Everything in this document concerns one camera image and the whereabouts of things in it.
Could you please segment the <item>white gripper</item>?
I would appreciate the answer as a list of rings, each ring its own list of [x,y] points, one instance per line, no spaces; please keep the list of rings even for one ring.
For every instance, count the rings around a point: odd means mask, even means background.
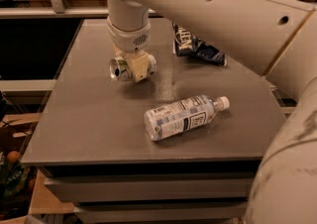
[[[151,23],[147,22],[139,30],[124,31],[115,27],[108,18],[107,27],[114,45],[125,53],[131,53],[125,54],[125,60],[134,80],[139,82],[145,79],[148,74],[149,54],[139,50],[143,50],[151,40]]]

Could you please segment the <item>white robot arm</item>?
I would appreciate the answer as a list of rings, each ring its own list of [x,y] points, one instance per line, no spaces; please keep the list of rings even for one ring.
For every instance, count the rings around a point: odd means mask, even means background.
[[[130,0],[264,76],[295,110],[262,160],[245,224],[317,224],[317,9],[298,0]]]

